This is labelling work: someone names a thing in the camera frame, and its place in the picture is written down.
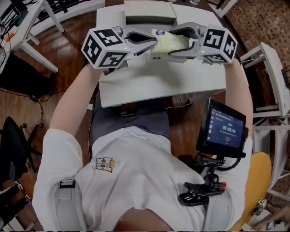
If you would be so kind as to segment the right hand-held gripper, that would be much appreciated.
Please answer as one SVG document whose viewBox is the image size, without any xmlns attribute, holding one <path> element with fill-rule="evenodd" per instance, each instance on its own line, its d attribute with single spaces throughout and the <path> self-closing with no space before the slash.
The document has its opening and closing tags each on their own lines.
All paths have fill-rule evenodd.
<svg viewBox="0 0 290 232">
<path fill-rule="evenodd" d="M 207 26 L 194 22 L 176 25 L 169 31 L 187 38 L 198 38 L 189 48 L 169 52 L 169 61 L 184 63 L 187 60 L 204 60 L 209 64 L 232 63 L 237 50 L 237 40 L 224 27 L 213 24 Z"/>
</svg>

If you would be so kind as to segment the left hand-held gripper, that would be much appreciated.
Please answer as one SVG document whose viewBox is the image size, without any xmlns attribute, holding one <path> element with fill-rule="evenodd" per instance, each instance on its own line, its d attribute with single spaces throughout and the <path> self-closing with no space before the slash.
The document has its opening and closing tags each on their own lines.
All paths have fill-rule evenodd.
<svg viewBox="0 0 290 232">
<path fill-rule="evenodd" d="M 125 27 L 122 38 L 114 28 L 95 27 L 89 29 L 82 53 L 94 69 L 120 68 L 125 61 L 143 54 L 156 44 L 152 34 L 138 28 Z"/>
</svg>

